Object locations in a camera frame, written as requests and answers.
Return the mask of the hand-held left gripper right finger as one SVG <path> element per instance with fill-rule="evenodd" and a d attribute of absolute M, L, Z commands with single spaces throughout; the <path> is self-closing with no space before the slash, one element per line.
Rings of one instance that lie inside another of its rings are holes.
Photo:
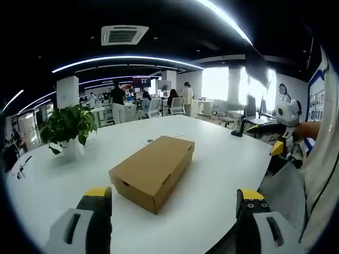
<path fill-rule="evenodd" d="M 237 190 L 235 245 L 237 253 L 296 253 L 296 232 L 263 195 Z"/>

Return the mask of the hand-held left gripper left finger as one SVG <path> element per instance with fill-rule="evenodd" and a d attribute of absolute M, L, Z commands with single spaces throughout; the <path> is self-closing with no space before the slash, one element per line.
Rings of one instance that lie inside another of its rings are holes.
<path fill-rule="evenodd" d="M 112 188 L 88 190 L 51 226 L 45 253 L 110 253 Z"/>

